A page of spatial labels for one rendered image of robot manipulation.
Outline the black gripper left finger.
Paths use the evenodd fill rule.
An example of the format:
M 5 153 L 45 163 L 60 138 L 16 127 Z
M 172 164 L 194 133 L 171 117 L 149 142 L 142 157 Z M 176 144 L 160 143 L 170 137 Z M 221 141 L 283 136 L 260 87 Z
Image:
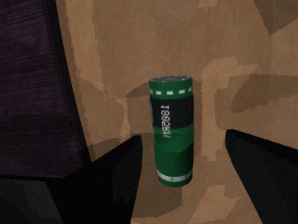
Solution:
M 130 224 L 141 167 L 134 135 L 64 179 L 0 175 L 0 224 Z

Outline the green cylindrical battery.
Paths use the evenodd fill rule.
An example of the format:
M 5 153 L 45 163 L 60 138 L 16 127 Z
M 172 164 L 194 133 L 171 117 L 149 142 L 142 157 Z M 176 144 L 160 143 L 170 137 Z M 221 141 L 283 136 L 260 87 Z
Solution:
M 184 186 L 193 177 L 192 77 L 153 77 L 149 87 L 158 180 L 164 185 Z

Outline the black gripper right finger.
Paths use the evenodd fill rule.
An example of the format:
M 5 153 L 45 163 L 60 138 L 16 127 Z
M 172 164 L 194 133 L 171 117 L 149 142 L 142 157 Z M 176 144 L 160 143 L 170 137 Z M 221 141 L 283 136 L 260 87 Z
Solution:
M 262 224 L 298 224 L 298 149 L 234 129 L 225 145 Z

